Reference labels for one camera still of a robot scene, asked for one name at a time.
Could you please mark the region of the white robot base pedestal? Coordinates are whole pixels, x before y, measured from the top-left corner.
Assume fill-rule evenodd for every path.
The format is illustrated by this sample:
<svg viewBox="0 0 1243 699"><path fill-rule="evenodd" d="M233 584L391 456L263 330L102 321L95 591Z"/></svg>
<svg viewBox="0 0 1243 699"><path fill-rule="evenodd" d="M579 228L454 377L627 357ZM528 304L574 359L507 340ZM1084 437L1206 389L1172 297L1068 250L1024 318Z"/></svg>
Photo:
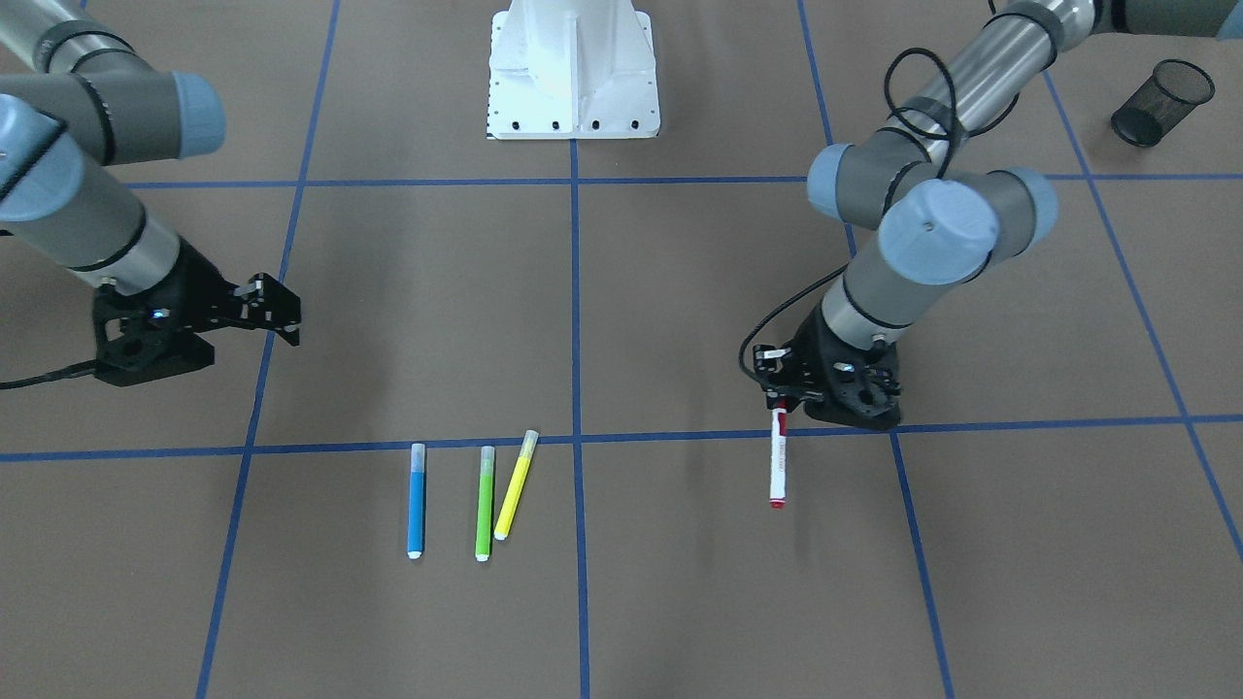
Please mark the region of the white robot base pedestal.
<svg viewBox="0 0 1243 699"><path fill-rule="evenodd" d="M512 1L488 22L486 137L650 139L653 17L630 1Z"/></svg>

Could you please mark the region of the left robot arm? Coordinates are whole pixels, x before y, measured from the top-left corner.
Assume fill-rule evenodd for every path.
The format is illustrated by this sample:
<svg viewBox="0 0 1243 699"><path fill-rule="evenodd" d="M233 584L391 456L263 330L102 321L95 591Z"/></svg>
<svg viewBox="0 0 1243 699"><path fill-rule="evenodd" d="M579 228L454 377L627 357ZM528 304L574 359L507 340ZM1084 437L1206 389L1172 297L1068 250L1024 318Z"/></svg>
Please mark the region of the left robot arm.
<svg viewBox="0 0 1243 699"><path fill-rule="evenodd" d="M998 126L1030 80L1099 34L1241 37L1238 1L1009 1L936 80L861 146L814 159L807 197L825 216L874 231L814 284L824 297L786 345L746 338L740 368L776 427L794 409L888 432L901 420L897 340L950 290L1021 256L1052 233L1057 192L1043 174L951 170L966 143Z"/></svg>

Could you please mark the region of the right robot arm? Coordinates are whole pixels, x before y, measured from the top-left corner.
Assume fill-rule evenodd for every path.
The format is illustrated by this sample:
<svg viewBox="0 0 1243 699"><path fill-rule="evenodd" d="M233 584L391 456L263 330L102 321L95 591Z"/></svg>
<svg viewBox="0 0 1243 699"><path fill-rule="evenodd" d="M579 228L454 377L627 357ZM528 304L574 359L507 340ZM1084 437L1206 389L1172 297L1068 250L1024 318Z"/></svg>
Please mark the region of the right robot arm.
<svg viewBox="0 0 1243 699"><path fill-rule="evenodd" d="M2 80L2 229L104 294L194 330L230 323L298 345L301 302L270 275L231 284L112 168L220 150L218 90L162 72L70 1L5 1L2 45L29 66Z"/></svg>

